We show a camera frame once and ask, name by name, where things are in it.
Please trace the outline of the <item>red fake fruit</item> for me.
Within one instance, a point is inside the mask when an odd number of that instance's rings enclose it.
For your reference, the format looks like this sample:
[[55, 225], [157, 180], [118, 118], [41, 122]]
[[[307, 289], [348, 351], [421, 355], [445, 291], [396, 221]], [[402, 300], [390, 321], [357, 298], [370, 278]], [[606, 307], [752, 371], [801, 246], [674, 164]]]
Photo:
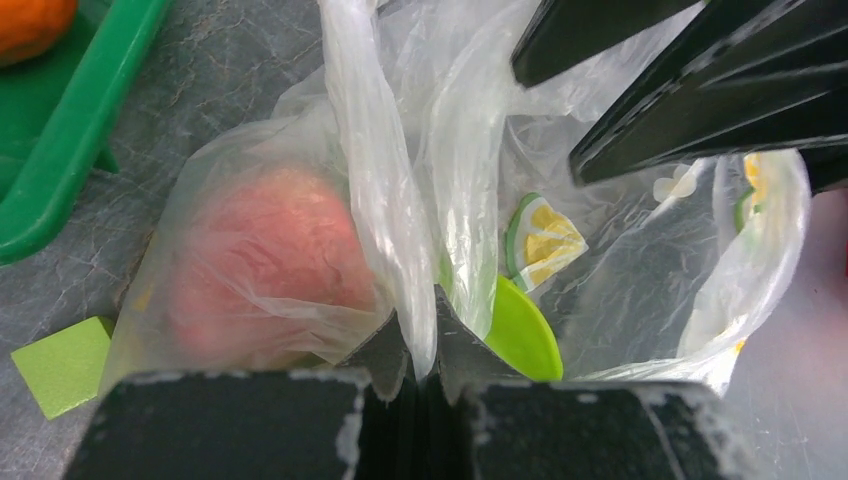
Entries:
[[180, 350], [197, 363], [337, 362], [379, 322], [373, 282], [338, 190], [283, 168], [225, 190], [198, 212], [167, 317]]

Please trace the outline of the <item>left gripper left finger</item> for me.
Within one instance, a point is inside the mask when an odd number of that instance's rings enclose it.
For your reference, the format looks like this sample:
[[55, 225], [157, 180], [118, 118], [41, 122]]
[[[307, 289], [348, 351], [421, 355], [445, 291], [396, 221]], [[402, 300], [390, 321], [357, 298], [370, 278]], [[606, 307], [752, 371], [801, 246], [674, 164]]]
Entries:
[[410, 479], [414, 376], [396, 318], [337, 367], [128, 376], [68, 479]]

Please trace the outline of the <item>green fake fruit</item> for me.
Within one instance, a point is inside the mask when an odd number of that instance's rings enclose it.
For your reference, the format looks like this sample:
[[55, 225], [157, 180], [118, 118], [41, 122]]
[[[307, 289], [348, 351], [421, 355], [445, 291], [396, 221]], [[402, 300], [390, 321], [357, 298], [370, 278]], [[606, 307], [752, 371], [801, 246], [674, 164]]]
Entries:
[[536, 304], [508, 278], [496, 282], [486, 345], [507, 365], [534, 381], [560, 381], [564, 375], [556, 337]]

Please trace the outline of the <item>orange fake fruit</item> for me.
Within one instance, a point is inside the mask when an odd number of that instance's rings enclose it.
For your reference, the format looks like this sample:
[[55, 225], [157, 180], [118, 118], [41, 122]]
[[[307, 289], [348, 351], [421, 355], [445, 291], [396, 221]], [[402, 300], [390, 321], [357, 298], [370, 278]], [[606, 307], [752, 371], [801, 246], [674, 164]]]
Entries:
[[1, 0], [1, 67], [44, 54], [70, 30], [77, 0]]

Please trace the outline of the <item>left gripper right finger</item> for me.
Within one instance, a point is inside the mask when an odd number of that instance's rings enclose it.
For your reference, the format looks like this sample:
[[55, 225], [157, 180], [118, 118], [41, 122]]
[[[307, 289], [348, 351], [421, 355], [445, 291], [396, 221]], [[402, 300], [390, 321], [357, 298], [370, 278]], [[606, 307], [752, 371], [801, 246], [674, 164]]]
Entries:
[[688, 382], [534, 382], [435, 292], [438, 350], [420, 391], [425, 479], [752, 479], [722, 400]]

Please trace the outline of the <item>lime green small block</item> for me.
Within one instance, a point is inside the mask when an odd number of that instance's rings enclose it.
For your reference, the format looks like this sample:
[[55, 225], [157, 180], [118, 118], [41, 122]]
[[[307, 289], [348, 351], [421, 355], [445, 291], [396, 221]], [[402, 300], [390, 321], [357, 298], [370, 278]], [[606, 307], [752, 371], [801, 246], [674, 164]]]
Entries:
[[46, 419], [97, 397], [113, 331], [111, 319], [89, 317], [11, 353]]

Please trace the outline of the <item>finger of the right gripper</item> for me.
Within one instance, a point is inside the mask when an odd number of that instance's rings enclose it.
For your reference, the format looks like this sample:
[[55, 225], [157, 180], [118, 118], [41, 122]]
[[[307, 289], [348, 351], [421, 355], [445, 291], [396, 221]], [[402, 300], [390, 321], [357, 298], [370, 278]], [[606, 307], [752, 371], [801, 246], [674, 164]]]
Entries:
[[795, 149], [847, 184], [847, 5], [712, 1], [571, 151], [578, 185], [717, 155]]
[[510, 64], [532, 88], [696, 4], [695, 0], [546, 0], [522, 33]]

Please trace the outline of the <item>clear plastic bag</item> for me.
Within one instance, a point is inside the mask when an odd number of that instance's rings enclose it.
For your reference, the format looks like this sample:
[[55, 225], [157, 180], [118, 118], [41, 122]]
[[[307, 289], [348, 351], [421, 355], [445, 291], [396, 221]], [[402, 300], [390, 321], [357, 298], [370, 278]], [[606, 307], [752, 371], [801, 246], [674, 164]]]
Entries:
[[[579, 187], [567, 154], [696, 10], [525, 90], [508, 53], [534, 7], [321, 2], [323, 66], [268, 119], [186, 161], [126, 296], [101, 390], [142, 371], [337, 365], [391, 315], [426, 374], [435, 288], [485, 339], [502, 275], [554, 331], [563, 379], [695, 381], [723, 393], [799, 261], [811, 203], [801, 158], [676, 161]], [[167, 317], [186, 233], [215, 196], [283, 168], [328, 180], [345, 201], [379, 322], [337, 362], [197, 363]]]

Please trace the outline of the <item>green plastic tray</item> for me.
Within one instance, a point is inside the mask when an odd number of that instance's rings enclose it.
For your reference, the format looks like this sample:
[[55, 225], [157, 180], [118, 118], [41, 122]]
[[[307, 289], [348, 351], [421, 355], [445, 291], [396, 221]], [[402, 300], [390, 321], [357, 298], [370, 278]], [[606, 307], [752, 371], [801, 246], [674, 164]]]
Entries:
[[58, 235], [93, 169], [118, 172], [108, 139], [169, 7], [81, 1], [50, 50], [2, 69], [2, 264]]

